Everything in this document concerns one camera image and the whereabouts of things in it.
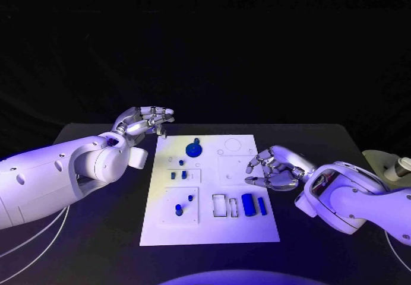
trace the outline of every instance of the blue object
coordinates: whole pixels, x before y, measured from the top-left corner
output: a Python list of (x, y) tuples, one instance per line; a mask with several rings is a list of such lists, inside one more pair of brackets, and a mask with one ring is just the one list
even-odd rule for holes
[(195, 138), (195, 142), (186, 146), (186, 155), (189, 157), (198, 157), (204, 152), (204, 148), (199, 145), (199, 138)]
[(267, 210), (266, 210), (263, 197), (258, 198), (258, 205), (260, 205), (260, 209), (261, 209), (261, 214), (266, 216), (267, 215)]
[(257, 215), (254, 201), (253, 201), (253, 195), (250, 193), (247, 193), (247, 194), (241, 195), (241, 199), (243, 199), (245, 216), (251, 217), (251, 216)]
[(176, 215), (181, 216), (182, 215), (182, 205), (176, 204)]

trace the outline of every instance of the table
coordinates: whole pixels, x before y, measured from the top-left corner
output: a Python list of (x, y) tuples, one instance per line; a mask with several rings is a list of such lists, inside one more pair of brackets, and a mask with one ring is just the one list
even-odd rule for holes
[[(168, 124), (166, 127), (169, 135), (254, 134), (258, 151), (279, 144), (303, 153), (316, 165), (346, 161), (371, 170), (341, 125)], [(106, 124), (72, 123), (55, 143), (98, 135), (110, 128)], [(149, 151), (144, 169), (129, 167), (116, 183), (72, 205), (57, 243), (7, 284), (159, 284), (204, 271), (234, 269), (274, 271), (328, 284), (410, 284), (411, 273), (391, 252), (381, 228), (367, 222), (351, 236), (319, 217), (310, 218), (294, 206), (302, 186), (290, 192), (268, 191), (280, 243), (140, 247), (156, 141), (157, 136), (147, 135), (139, 144)], [(19, 231), (18, 227), (3, 230), (9, 230), (9, 237), (22, 233), (29, 224), (19, 227)], [(28, 256), (39, 254), (54, 234), (36, 242), (36, 249), (28, 245)], [(411, 264), (411, 249), (391, 241)], [(26, 264), (18, 266), (15, 262), (3, 269), (2, 276), (12, 275)]]

